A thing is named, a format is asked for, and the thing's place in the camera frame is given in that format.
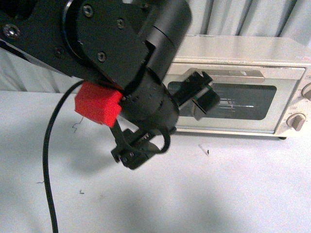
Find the oven door handle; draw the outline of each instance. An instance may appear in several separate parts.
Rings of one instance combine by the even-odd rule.
[[[263,83],[265,80],[263,74],[258,70],[199,70],[206,72],[213,79],[213,83]]]

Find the oven knob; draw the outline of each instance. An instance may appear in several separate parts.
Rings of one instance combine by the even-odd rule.
[[[287,124],[288,126],[293,127],[296,131],[300,131],[305,121],[306,121],[305,115],[301,113],[296,113],[294,115],[291,115],[287,119]]]
[[[304,98],[307,98],[311,101],[311,83],[306,85],[305,88],[302,90],[302,95]]]

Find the black cylinder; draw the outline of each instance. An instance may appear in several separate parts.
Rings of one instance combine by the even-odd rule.
[[[191,24],[191,10],[185,0],[150,0],[159,15],[147,41],[155,50],[147,67],[162,81]]]

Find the toaster oven door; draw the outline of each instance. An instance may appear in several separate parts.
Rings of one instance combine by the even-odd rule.
[[[191,132],[245,132],[273,134],[304,68],[173,64],[165,85],[173,94],[194,71],[206,72],[214,82],[220,103],[196,120],[195,104],[180,111],[177,129]]]

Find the white curtain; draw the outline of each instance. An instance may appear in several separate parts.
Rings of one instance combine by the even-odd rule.
[[[311,0],[188,0],[188,3],[192,10],[188,34],[282,36],[311,48]],[[77,80],[36,67],[0,49],[0,90],[63,93]]]

